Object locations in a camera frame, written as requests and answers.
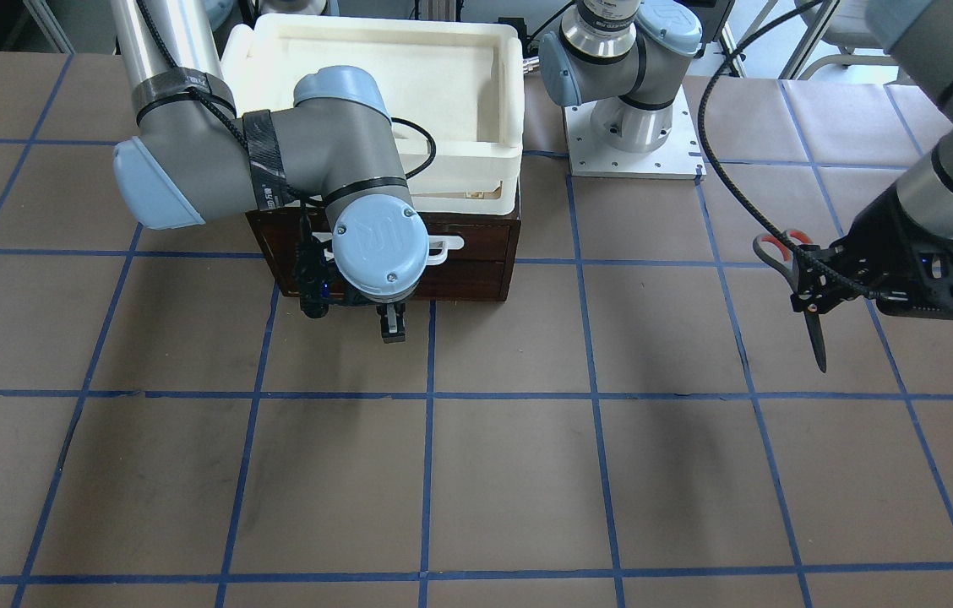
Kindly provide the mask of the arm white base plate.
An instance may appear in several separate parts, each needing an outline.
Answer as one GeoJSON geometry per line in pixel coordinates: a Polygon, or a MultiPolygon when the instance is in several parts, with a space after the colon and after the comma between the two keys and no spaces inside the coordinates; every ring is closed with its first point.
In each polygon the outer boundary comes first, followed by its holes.
{"type": "Polygon", "coordinates": [[[606,99],[565,107],[563,117],[575,176],[690,181],[705,176],[683,89],[670,106],[657,111],[606,99]]]}

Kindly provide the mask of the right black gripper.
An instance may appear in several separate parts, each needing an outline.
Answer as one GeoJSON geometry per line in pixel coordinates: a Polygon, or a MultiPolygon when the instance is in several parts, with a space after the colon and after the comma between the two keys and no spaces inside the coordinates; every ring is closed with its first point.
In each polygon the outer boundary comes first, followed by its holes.
{"type": "Polygon", "coordinates": [[[380,333],[385,344],[406,341],[406,304],[410,297],[395,301],[369,299],[361,292],[346,292],[349,307],[380,307],[380,333]]]}

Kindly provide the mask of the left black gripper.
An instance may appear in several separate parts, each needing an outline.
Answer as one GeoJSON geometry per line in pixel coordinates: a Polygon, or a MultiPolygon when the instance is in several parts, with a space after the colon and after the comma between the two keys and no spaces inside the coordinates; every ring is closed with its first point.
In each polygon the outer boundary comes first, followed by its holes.
{"type": "Polygon", "coordinates": [[[890,185],[859,212],[843,238],[828,247],[798,246],[790,295],[793,311],[806,312],[813,305],[818,314],[827,314],[843,301],[862,296],[877,300],[885,314],[912,315],[925,300],[913,265],[910,228],[896,186],[890,185]]]}

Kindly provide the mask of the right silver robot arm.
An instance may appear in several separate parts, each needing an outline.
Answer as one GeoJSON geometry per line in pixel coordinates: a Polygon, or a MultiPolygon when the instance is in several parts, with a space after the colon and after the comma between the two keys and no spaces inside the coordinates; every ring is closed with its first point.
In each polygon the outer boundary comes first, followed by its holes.
{"type": "Polygon", "coordinates": [[[372,74],[330,66],[282,111],[238,114],[199,1],[113,1],[138,135],[113,151],[115,181],[149,230],[298,204],[295,280],[304,315],[375,307],[385,343],[430,258],[372,74]]]}

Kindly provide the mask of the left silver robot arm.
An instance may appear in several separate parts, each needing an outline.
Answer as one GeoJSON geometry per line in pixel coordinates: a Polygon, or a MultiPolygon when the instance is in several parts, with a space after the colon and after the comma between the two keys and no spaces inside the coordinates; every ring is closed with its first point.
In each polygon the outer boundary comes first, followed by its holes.
{"type": "MultiPolygon", "coordinates": [[[[881,86],[867,103],[851,86],[806,80],[728,78],[689,84],[697,126],[689,177],[703,192],[741,208],[758,224],[758,261],[731,267],[754,297],[776,308],[781,273],[791,312],[817,322],[848,301],[874,302],[879,315],[953,322],[953,1],[867,1],[869,37],[879,42],[950,123],[932,147],[914,138],[881,86]],[[829,245],[782,230],[763,215],[808,205],[806,177],[896,173],[829,245]]],[[[683,114],[673,99],[698,46],[695,15],[673,1],[630,1],[604,22],[595,1],[563,10],[539,46],[543,85],[565,112],[575,172],[626,173],[653,161],[683,114]]]]}

